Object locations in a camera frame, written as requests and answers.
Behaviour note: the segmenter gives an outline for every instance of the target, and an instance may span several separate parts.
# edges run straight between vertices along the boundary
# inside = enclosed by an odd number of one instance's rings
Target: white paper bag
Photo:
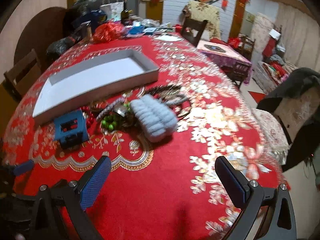
[[[269,32],[269,35],[277,41],[277,40],[279,40],[281,33],[277,32],[275,29],[272,29]]]
[[[100,10],[107,15],[107,19],[121,21],[121,12],[123,11],[123,2],[113,2],[100,6]]]

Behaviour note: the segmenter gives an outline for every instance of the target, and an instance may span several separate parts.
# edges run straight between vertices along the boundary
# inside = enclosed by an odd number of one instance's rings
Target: light blue fuzzy object
[[[177,129],[176,115],[151,95],[132,100],[130,108],[150,142],[159,142]]]

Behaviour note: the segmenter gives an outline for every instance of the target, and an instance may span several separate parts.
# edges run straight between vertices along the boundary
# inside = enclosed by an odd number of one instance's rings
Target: red beads
[[[80,109],[82,112],[86,113],[88,115],[87,119],[85,120],[87,128],[89,128],[94,123],[94,115],[90,111],[90,107],[88,106],[81,106]]]

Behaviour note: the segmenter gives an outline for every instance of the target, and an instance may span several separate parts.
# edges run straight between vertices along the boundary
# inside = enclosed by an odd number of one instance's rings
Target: white brick wall
[[[171,22],[172,24],[181,24],[182,9],[188,3],[189,0],[164,0],[162,22]],[[226,10],[222,10],[219,0],[213,3],[213,6],[220,8],[220,30],[222,31],[221,39],[227,41],[230,33],[230,28],[233,19],[233,13],[235,10],[236,0],[228,0],[228,6]]]

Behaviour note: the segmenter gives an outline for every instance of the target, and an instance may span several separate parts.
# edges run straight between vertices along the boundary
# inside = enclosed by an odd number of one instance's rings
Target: wooden chair back
[[[241,55],[247,60],[251,60],[254,44],[256,40],[252,41],[248,36],[242,37]]]
[[[41,76],[41,65],[34,49],[4,73],[6,81],[21,97]]]
[[[198,46],[199,40],[204,32],[204,29],[207,25],[208,21],[204,20],[202,22],[191,19],[190,17],[186,17],[182,26],[181,36],[189,41],[193,46]],[[196,37],[193,36],[192,30],[198,31]]]
[[[223,66],[222,69],[230,69],[227,66]],[[249,74],[250,66],[241,62],[236,62],[231,71],[225,71],[228,78],[240,89],[241,84],[247,78]]]

